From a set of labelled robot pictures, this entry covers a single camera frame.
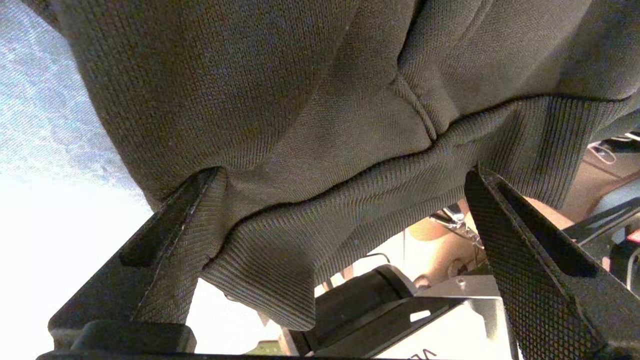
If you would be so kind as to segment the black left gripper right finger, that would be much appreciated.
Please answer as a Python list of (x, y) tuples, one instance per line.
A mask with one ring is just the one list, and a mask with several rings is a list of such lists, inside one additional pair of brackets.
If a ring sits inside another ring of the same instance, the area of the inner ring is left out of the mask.
[(637, 360), (639, 298), (503, 178), (464, 194), (525, 360)]

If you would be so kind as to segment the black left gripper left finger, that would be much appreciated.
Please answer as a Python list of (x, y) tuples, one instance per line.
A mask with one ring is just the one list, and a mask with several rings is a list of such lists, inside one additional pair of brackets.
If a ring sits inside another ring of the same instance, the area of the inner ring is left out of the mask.
[(220, 249), (221, 173), (188, 178), (51, 317), (53, 336), (93, 321), (183, 324), (199, 275)]

